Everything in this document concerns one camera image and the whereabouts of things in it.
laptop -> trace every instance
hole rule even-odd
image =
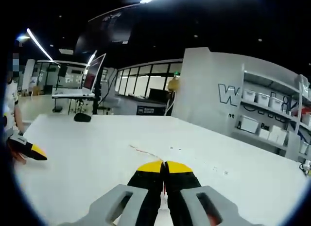
[[[86,79],[81,89],[59,88],[52,95],[52,98],[95,98],[95,94],[93,93],[96,83],[95,80],[105,57],[106,53],[90,63]]]

laptop screen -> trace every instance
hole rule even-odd
[[[99,68],[101,66],[102,60],[105,58],[105,55],[95,59],[94,61],[91,62],[88,72],[86,75],[86,79],[84,81],[83,87],[93,90],[94,84],[95,84],[95,79],[97,77]]]

cable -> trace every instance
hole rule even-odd
[[[109,94],[109,92],[110,92],[110,89],[111,89],[111,87],[112,87],[112,85],[113,85],[113,81],[115,80],[115,78],[116,78],[117,75],[118,75],[118,73],[116,73],[115,76],[113,77],[113,79],[112,79],[112,81],[111,81],[111,84],[110,84],[110,86],[108,87],[108,92],[107,92],[107,94],[105,95],[105,97],[102,98],[101,101],[99,101],[98,105],[100,105],[102,102],[105,101],[105,99],[106,99],[106,97],[108,96],[108,94]]]
[[[172,104],[166,109],[166,111],[165,111],[165,113],[164,113],[164,116],[166,116],[166,114],[168,113],[168,111],[171,109],[171,107],[172,107],[173,104],[175,103],[175,99],[176,99],[176,92],[175,92],[175,91],[173,91],[172,96],[174,97],[173,102],[172,102]]]

black ceiling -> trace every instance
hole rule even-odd
[[[89,54],[60,55],[74,49],[87,21],[140,0],[42,0],[24,17],[53,59],[86,62]],[[155,0],[135,24],[129,44],[109,45],[107,62],[122,67],[182,58],[185,48],[258,57],[310,76],[310,0]],[[34,43],[19,48],[20,61],[46,59]]]

white table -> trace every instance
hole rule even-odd
[[[298,163],[171,117],[93,115],[79,123],[40,115],[25,137],[48,160],[17,165],[17,178],[49,224],[77,221],[96,199],[127,184],[138,166],[155,160],[130,145],[188,165],[202,186],[234,202],[254,224],[281,223],[307,186]]]

